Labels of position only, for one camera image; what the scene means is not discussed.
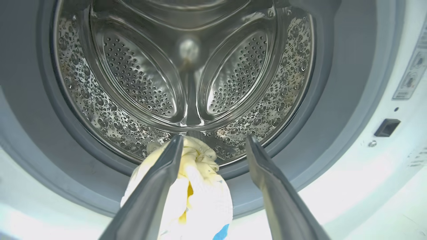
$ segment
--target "cloth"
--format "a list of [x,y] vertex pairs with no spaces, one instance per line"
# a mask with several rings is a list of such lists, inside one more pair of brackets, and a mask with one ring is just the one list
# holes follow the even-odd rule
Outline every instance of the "cloth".
[[[168,143],[151,144],[152,152],[132,173],[124,205]],[[233,219],[230,190],[217,174],[216,153],[193,137],[184,137],[177,180],[169,189],[160,223],[159,240],[223,240]]]

